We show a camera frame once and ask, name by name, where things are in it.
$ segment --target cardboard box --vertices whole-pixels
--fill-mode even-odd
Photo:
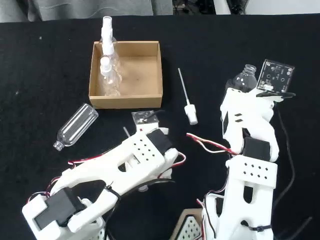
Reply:
[[[102,44],[94,42],[89,99],[96,109],[160,108],[163,96],[161,53],[158,41],[118,41],[114,44],[121,67],[121,96],[99,95],[98,77]]]

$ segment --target black tablecloth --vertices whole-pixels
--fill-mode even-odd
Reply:
[[[185,137],[186,132],[223,142],[220,104],[225,82],[244,64],[264,59],[296,67],[290,92],[279,104],[296,167],[292,189],[272,218],[276,234],[292,233],[313,221],[297,239],[317,239],[319,225],[320,15],[114,17],[113,34],[122,40],[158,40],[162,54],[163,102],[160,124],[170,128],[174,146],[187,162],[173,171],[175,184],[153,185],[123,199],[110,229],[118,240],[167,240],[183,209],[225,181],[226,154],[211,155]],[[68,167],[67,160],[96,155],[121,143],[135,126],[131,110],[99,110],[99,118],[62,152],[52,144],[58,129],[83,103],[93,41],[101,20],[63,20],[0,24],[0,232],[1,239],[34,239],[21,209],[29,195],[42,191]],[[184,75],[199,124],[189,126],[177,68]],[[275,196],[291,178],[285,137],[272,121],[280,148]],[[86,184],[81,196],[97,196],[101,184]]]

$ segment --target perforated plate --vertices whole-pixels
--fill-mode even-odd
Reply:
[[[177,234],[176,240],[195,240],[201,235],[201,227],[197,223],[194,216],[187,216],[184,224]]]
[[[237,155],[228,160],[226,166],[230,168],[230,178],[276,187],[278,166],[275,163]]]
[[[105,239],[105,230],[101,229],[97,235],[88,238],[88,240],[104,240]]]

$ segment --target white robotic arm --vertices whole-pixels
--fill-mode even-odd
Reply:
[[[203,200],[202,239],[273,240],[273,191],[276,188],[279,147],[270,120],[275,102],[287,93],[293,67],[266,60],[256,88],[249,92],[229,87],[220,106],[222,136],[234,156],[226,161],[225,193],[208,192]],[[252,200],[245,201],[245,188]],[[223,200],[222,212],[217,202]]]
[[[117,195],[157,179],[173,165],[177,156],[178,151],[171,148],[159,129],[147,135],[137,132],[102,156],[65,170],[50,197],[37,195],[23,207],[22,213],[38,240],[91,239],[102,232],[105,223],[101,216],[115,206]],[[130,163],[135,164],[127,167],[127,171],[119,169]],[[102,180],[107,186],[94,203],[72,196],[72,187],[94,180]],[[73,208],[76,211],[67,214],[61,224],[63,212]]]

